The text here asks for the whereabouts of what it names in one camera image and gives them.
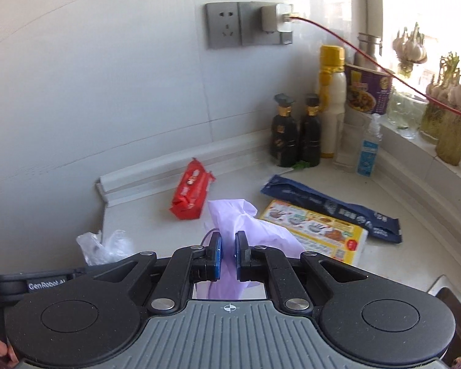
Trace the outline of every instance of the white baseboard trim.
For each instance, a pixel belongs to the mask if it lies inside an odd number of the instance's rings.
[[[377,155],[374,181],[410,207],[412,215],[461,265],[461,215],[451,203],[382,149]]]
[[[215,176],[265,162],[269,139],[263,130],[178,151],[101,176],[96,186],[112,207],[175,188],[193,157]]]

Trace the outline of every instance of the hand sanitizer bottle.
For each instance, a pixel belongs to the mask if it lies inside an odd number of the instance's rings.
[[[360,149],[360,159],[358,161],[357,173],[362,176],[369,177],[374,170],[374,163],[377,157],[377,150],[381,143],[381,125],[379,123],[380,115],[374,113],[372,115],[369,128],[364,133],[362,147]]]

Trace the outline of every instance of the crosshair marking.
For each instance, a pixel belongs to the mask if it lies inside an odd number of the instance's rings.
[[[225,309],[227,312],[234,312],[236,309],[239,309],[235,305],[232,304],[227,304],[225,307],[222,307],[222,309]]]

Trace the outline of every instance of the metal screw head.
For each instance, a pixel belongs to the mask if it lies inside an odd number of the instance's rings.
[[[150,304],[152,308],[166,311],[168,309],[174,308],[175,302],[170,298],[157,298]]]
[[[285,301],[285,306],[294,311],[303,311],[309,308],[309,303],[303,298],[291,298]]]

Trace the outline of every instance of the yellow food package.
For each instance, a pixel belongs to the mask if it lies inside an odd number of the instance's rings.
[[[367,230],[279,200],[273,200],[260,219],[288,229],[307,251],[357,265]]]

